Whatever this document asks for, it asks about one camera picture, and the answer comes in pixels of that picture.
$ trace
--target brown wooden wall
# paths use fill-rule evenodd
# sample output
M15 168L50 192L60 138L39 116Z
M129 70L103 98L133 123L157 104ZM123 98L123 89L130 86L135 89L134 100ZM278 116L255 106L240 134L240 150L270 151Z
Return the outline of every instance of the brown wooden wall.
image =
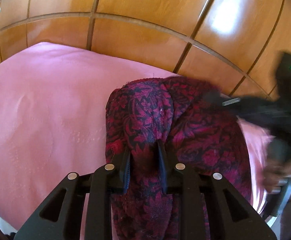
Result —
M291 0L1 0L0 62L41 41L275 98L291 51Z

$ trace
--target blurred hand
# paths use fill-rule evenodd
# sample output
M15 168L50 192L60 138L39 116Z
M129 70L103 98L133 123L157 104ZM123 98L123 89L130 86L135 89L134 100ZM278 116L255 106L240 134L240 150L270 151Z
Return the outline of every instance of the blurred hand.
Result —
M273 159L267 159L267 166L263 170L263 184L269 194L280 192L280 186L287 183L287 178L291 178L291 160L285 164Z

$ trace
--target silver screw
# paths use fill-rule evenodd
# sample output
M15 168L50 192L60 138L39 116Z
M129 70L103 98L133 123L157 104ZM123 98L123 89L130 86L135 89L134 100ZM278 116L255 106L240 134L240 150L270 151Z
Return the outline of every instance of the silver screw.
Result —
M220 173L216 172L216 173L213 173L213 178L220 180L220 179L222 179L222 175Z
M185 165L183 163L178 163L175 165L177 170L184 170L185 169Z
M77 173L72 172L68 174L68 179L75 179L76 177L77 177Z
M112 171L114 168L115 168L115 166L114 166L113 164L111 164L111 163L109 163L109 164L107 164L107 165L105 166L105 169L106 169L107 171Z

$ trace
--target folded clothing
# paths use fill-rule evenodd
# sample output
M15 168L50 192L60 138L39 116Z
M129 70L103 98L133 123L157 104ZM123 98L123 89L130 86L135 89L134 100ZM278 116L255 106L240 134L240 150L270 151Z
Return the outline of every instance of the folded clothing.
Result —
M198 173L222 173L251 198L249 155L235 116L210 108L202 96L217 88L185 77L151 78L116 89L106 107L106 160L131 150L126 195L112 197L120 240L177 239L178 196L163 193L155 165L155 142ZM207 211L206 234L209 238Z

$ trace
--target floral pattern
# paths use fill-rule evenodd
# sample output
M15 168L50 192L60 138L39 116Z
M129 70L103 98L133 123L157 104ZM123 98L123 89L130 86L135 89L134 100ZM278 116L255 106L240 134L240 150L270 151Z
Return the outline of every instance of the floral pattern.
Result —
M132 154L129 189L111 198L120 240L177 240L179 197L162 191L154 151L158 139L167 154L175 154L198 173L222 173L250 200L251 173L243 134L235 116L202 100L211 90L218 88L206 81L169 77L133 81L110 95L107 163L127 146ZM204 214L209 239L206 208Z

